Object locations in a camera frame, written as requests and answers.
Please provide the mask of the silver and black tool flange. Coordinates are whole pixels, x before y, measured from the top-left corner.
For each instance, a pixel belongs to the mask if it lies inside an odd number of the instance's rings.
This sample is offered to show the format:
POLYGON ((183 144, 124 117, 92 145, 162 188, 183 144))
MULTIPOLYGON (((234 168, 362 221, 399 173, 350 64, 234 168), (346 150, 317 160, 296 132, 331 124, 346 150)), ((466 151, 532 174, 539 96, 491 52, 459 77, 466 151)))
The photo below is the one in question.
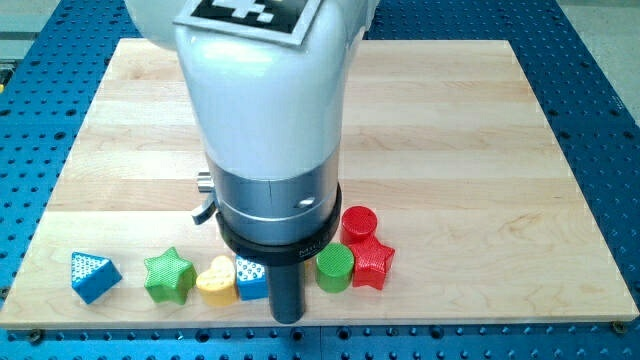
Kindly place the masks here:
POLYGON ((195 224, 213 217, 227 246, 269 266, 303 262, 333 238, 341 213, 339 152, 296 177, 253 180, 208 161, 213 187, 191 212, 195 224))

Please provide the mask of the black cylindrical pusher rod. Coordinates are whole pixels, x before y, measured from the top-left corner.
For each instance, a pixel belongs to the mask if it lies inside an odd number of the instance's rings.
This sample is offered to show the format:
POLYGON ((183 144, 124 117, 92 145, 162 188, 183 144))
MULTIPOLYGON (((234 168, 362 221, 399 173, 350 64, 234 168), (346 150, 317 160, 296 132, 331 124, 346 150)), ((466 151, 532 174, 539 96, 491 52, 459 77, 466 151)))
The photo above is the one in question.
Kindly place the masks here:
POLYGON ((268 266, 266 275, 271 315, 282 324, 297 322, 305 311, 304 264, 268 266))

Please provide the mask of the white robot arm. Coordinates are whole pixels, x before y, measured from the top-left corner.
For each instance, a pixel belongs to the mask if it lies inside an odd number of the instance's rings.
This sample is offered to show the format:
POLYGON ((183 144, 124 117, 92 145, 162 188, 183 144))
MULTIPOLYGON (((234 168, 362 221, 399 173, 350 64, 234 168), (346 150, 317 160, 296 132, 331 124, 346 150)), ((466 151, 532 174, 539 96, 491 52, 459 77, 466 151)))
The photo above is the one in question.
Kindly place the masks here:
POLYGON ((304 263, 341 214, 346 79, 377 0, 126 0, 179 59, 212 185, 193 211, 266 269, 273 318, 305 310, 304 263))

